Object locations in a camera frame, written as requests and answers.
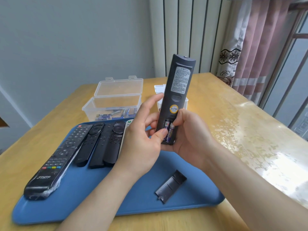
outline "black remote control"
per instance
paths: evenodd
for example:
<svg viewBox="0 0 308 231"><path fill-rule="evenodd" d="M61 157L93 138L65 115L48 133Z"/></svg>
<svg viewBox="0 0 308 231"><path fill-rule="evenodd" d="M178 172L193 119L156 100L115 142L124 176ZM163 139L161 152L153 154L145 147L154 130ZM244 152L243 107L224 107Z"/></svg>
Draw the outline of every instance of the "black remote control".
<svg viewBox="0 0 308 231"><path fill-rule="evenodd" d="M106 123L100 137L97 141L96 147L92 154L89 168L103 168L105 164L103 162L103 157L106 151L106 146L108 143L108 138L111 135L114 123Z"/></svg>
<svg viewBox="0 0 308 231"><path fill-rule="evenodd" d="M24 196L29 200L46 199L60 184L62 175L76 155L93 125L78 125L41 169L27 183Z"/></svg>
<svg viewBox="0 0 308 231"><path fill-rule="evenodd" d="M112 132L109 135L103 161L106 166L113 166L118 159L122 137L125 129L125 122L115 122Z"/></svg>
<svg viewBox="0 0 308 231"><path fill-rule="evenodd" d="M83 142L78 154L74 159L74 164L76 166L84 167L88 163L88 160L95 147L98 137L103 130L103 127L104 127L104 122L100 122L99 124L95 124L91 128L91 130L89 131L89 135Z"/></svg>

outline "wooden table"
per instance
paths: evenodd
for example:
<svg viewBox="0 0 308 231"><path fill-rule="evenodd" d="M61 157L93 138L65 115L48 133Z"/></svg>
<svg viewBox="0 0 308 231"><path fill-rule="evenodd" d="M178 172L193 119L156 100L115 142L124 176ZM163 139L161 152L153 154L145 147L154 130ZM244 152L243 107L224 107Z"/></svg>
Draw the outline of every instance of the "wooden table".
<svg viewBox="0 0 308 231"><path fill-rule="evenodd" d="M142 100L167 78L145 79ZM97 84L80 86L0 156L0 230L54 230L59 224L17 226L11 212L29 179L76 124L88 121L82 106ZM249 167L308 207L308 143L210 73L195 74L188 109ZM110 230L248 230L227 200L211 208L116 217Z"/></svg>

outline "right hand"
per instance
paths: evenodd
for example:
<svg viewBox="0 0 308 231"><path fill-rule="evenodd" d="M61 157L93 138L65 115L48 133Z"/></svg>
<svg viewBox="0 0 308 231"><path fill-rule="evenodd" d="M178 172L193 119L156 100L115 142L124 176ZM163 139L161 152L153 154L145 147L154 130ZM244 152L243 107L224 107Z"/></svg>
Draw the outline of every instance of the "right hand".
<svg viewBox="0 0 308 231"><path fill-rule="evenodd" d="M206 123L198 114L180 109L173 125L178 126L175 143L162 144L161 150L174 151L191 165L206 171L209 155L219 146Z"/></svg>

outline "battery label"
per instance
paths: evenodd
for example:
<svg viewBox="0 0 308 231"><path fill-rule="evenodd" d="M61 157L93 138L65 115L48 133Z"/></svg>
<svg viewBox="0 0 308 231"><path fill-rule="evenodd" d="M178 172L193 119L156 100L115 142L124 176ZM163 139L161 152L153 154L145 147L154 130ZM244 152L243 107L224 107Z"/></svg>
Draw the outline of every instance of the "battery label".
<svg viewBox="0 0 308 231"><path fill-rule="evenodd" d="M190 70L178 66L175 69L175 75L173 78L171 91L185 94L189 77L190 77Z"/></svg>

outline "round sticker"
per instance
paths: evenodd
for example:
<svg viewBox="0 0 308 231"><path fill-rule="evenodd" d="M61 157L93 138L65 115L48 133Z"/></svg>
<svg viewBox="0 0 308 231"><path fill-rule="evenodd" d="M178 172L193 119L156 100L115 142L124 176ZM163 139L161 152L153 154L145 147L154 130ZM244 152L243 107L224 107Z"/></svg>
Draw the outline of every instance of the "round sticker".
<svg viewBox="0 0 308 231"><path fill-rule="evenodd" d="M176 104L173 104L170 106L171 113L177 113L178 110L179 110L179 107Z"/></svg>

